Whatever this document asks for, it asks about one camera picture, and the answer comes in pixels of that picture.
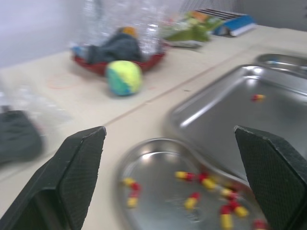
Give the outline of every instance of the clear plastic bag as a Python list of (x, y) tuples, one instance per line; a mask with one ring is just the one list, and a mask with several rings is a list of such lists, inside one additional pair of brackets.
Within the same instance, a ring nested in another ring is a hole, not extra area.
[(60, 128), (72, 118), (53, 101), (35, 93), (29, 85), (20, 85), (10, 98), (14, 110), (24, 111), (33, 122), (44, 141), (43, 155), (53, 151), (63, 141)]
[(166, 7), (156, 0), (85, 0), (83, 24), (72, 43), (75, 54), (88, 58), (88, 47), (100, 46), (114, 36), (119, 29), (135, 28), (143, 61), (161, 50), (160, 22), (164, 20)]

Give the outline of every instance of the kidney-shaped metal dish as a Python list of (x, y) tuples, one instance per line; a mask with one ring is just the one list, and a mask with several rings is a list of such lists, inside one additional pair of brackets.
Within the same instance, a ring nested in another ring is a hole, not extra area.
[[(206, 172), (218, 186), (209, 191), (196, 181), (175, 178), (176, 171)], [(125, 177), (132, 177), (142, 187), (133, 209), (126, 205), (131, 191), (122, 184)], [(220, 191), (226, 186), (238, 191), (239, 203), (250, 212), (246, 218), (233, 215), (233, 230), (252, 230), (253, 220), (264, 217), (247, 182), (214, 168), (181, 141), (157, 138), (138, 144), (123, 159), (116, 176), (115, 199), (126, 227), (134, 230), (221, 230), (220, 208), (227, 200)], [(183, 204), (194, 192), (199, 192), (201, 199), (193, 211), (186, 211)]]

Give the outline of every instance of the black rubber gripper pad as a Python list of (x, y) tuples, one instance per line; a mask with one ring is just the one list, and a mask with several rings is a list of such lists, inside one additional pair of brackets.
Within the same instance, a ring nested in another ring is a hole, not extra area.
[(78, 132), (39, 168), (0, 220), (1, 230), (80, 230), (96, 185), (104, 127)]
[(307, 161), (283, 138), (235, 128), (251, 189), (274, 230), (306, 230)]

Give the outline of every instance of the white wall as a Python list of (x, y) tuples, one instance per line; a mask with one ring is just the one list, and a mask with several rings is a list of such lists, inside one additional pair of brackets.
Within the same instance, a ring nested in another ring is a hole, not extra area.
[(65, 50), (83, 0), (10, 0), (0, 6), (0, 67)]

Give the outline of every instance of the red and yellow capsule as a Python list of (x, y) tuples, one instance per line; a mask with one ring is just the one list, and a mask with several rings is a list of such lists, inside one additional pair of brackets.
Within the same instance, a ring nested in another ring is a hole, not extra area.
[(132, 192), (130, 193), (128, 200), (127, 200), (127, 206), (129, 208), (134, 208), (138, 205), (139, 195), (140, 195), (139, 191), (132, 190)]
[(248, 215), (248, 210), (235, 200), (231, 200), (229, 205), (238, 217), (246, 217)]
[(229, 188), (223, 188), (221, 190), (221, 195), (229, 200), (234, 200), (237, 198), (237, 193)]
[(231, 217), (231, 208), (228, 205), (223, 205), (220, 210), (221, 226), (224, 230), (232, 230), (234, 224)]
[(199, 182), (208, 189), (214, 189), (216, 187), (216, 182), (206, 173), (199, 175)]
[(131, 177), (126, 177), (123, 180), (123, 184), (125, 186), (130, 187), (132, 190), (135, 190), (135, 191), (140, 191), (141, 190), (141, 186), (138, 183), (136, 183), (136, 181), (133, 180)]
[(255, 94), (255, 95), (252, 96), (251, 100), (256, 102), (256, 101), (261, 101), (264, 98), (265, 98), (265, 96), (262, 95), (262, 94)]
[(184, 203), (184, 207), (187, 210), (193, 210), (200, 199), (200, 193), (193, 193), (188, 197), (186, 202)]
[(254, 230), (266, 230), (267, 229), (267, 224), (261, 219), (254, 220), (253, 226), (254, 226)]
[(190, 172), (177, 171), (175, 172), (175, 177), (187, 181), (191, 181), (195, 178), (195, 174)]

